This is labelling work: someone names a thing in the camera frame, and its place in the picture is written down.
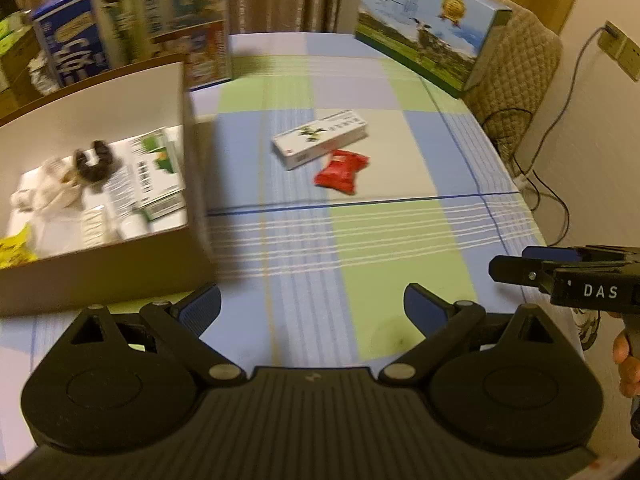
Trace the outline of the person right hand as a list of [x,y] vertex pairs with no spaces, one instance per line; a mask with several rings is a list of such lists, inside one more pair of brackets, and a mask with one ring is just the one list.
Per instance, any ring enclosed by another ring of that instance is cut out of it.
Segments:
[[639,395],[640,362],[630,348],[627,331],[622,330],[613,341],[613,361],[620,375],[620,393],[632,399]]

